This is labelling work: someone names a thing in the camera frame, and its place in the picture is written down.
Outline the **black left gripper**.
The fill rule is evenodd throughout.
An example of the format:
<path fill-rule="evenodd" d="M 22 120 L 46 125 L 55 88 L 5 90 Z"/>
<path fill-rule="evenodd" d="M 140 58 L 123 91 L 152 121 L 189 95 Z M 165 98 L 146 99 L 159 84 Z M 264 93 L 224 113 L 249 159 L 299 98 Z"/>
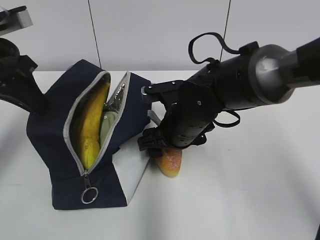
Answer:
<path fill-rule="evenodd" d="M 16 106 L 30 113 L 43 115 L 50 103 L 34 79 L 37 67 L 14 43 L 0 39 L 0 94 L 14 98 Z"/>

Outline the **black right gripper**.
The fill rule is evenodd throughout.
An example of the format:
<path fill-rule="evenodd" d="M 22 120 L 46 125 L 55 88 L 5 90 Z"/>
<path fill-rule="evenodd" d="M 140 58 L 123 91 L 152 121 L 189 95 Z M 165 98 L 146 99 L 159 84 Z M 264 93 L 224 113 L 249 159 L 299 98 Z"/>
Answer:
<path fill-rule="evenodd" d="M 161 102 L 166 110 L 159 126 L 144 130 L 137 141 L 151 159 L 161 158 L 168 148 L 202 145 L 205 134 L 215 128 L 215 96 L 209 83 L 168 81 L 145 86 L 141 94 L 144 102 Z"/>

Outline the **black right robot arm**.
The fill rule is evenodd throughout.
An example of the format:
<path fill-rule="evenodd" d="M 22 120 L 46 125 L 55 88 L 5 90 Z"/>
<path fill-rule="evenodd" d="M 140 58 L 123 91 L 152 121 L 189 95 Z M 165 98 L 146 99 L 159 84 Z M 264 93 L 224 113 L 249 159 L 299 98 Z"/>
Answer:
<path fill-rule="evenodd" d="M 297 88 L 320 83 L 320 41 L 315 39 L 293 51 L 268 44 L 248 43 L 229 48 L 214 33 L 222 48 L 233 55 L 226 61 L 209 57 L 203 68 L 187 80 L 150 84 L 141 89 L 147 103 L 161 102 L 166 110 L 157 127 L 143 131 L 137 144 L 155 159 L 163 149 L 186 149 L 206 143 L 215 126 L 231 128 L 240 123 L 217 121 L 219 113 L 235 117 L 242 110 L 287 101 Z"/>

